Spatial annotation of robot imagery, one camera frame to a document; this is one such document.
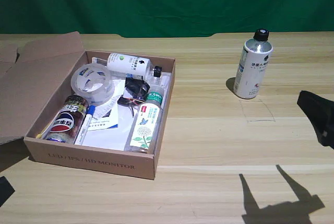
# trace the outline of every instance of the drawn line on table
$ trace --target drawn line on table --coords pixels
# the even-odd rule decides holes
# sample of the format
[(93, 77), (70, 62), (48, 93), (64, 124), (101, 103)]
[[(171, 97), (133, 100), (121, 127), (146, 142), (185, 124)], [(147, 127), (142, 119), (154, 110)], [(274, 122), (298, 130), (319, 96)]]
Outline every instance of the drawn line on table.
[(244, 110), (244, 107), (242, 106), (242, 101), (239, 100), (239, 103), (240, 103), (240, 106), (241, 106), (241, 110), (242, 110), (242, 113), (247, 121), (247, 123), (249, 122), (259, 122), (259, 121), (272, 121), (272, 122), (276, 122), (276, 119), (273, 115), (273, 113), (270, 111), (269, 107), (260, 99), (259, 101), (248, 101), (248, 102), (261, 102), (263, 105), (265, 105), (265, 107), (267, 108), (267, 110), (269, 111), (270, 115), (271, 115), (271, 118), (272, 120), (249, 120), (248, 117), (246, 116), (245, 114), (245, 110)]
[(242, 106), (241, 100), (239, 101), (239, 103), (240, 103), (240, 106), (241, 106), (242, 114), (245, 116), (245, 119), (246, 119), (246, 121), (247, 121), (247, 123), (248, 123), (248, 119), (247, 119), (247, 116), (246, 116), (246, 114), (245, 114), (244, 107)]
[(268, 109), (268, 111), (269, 111), (269, 113), (270, 113), (270, 115), (271, 115), (271, 117), (272, 117), (273, 121), (275, 121), (275, 122), (276, 122), (276, 119), (275, 119), (275, 117), (273, 116), (273, 113), (270, 111), (270, 109), (269, 109), (269, 107), (267, 106), (267, 104), (265, 104), (265, 103), (262, 101), (262, 99), (260, 99), (260, 101), (261, 101), (261, 102), (262, 102), (262, 104), (263, 104), (263, 105), (265, 105), (265, 106), (266, 106), (266, 108)]

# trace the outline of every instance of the blue marker cap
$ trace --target blue marker cap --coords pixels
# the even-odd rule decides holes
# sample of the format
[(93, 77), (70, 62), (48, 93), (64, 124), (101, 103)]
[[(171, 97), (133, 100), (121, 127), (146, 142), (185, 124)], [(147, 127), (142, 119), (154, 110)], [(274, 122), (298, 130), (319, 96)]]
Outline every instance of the blue marker cap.
[(95, 105), (90, 105), (87, 111), (87, 114), (94, 115)]

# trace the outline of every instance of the cardboard box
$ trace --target cardboard box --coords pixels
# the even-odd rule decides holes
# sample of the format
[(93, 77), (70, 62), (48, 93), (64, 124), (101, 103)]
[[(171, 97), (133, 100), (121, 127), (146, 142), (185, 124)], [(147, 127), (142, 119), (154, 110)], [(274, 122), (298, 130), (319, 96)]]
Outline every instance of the cardboard box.
[[(17, 59), (17, 46), (15, 44), (10, 44), (0, 49), (0, 79), (5, 76), (5, 74), (10, 70)], [(14, 140), (11, 137), (0, 137), (0, 145)]]
[(0, 138), (24, 136), (33, 159), (65, 167), (154, 179), (175, 78), (175, 59), (142, 56), (170, 72), (171, 84), (153, 154), (77, 146), (36, 139), (73, 92), (70, 79), (92, 57), (107, 59), (109, 52), (85, 51), (78, 32), (33, 41), (17, 63), (0, 79)]

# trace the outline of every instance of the soda can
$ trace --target soda can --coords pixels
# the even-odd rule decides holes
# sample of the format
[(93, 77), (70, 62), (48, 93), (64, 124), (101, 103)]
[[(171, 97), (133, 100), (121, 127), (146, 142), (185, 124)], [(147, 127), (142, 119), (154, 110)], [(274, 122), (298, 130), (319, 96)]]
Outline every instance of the soda can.
[(86, 116), (87, 108), (88, 102), (83, 97), (78, 95), (67, 97), (45, 139), (73, 144)]

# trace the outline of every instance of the black object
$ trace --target black object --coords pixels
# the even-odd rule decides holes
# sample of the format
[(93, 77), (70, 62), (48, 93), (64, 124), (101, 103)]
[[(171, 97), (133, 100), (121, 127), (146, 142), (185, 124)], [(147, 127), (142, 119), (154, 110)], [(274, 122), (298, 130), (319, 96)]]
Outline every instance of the black object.
[(144, 98), (146, 97), (150, 86), (143, 80), (126, 78), (125, 88), (130, 91), (135, 100), (133, 98), (124, 98), (121, 96), (117, 101), (117, 104), (132, 108), (144, 102)]
[(143, 80), (140, 79), (125, 79), (125, 87), (133, 94), (136, 98), (145, 98), (150, 89), (150, 86)]
[(257, 29), (254, 34), (254, 39), (258, 41), (267, 41), (269, 37), (269, 31), (264, 28)]
[(8, 198), (15, 192), (6, 177), (0, 177), (0, 207), (8, 200)]
[(155, 66), (153, 70), (153, 76), (154, 77), (161, 77), (162, 67), (161, 66)]
[(301, 91), (297, 104), (313, 125), (319, 143), (334, 149), (334, 102), (314, 93)]

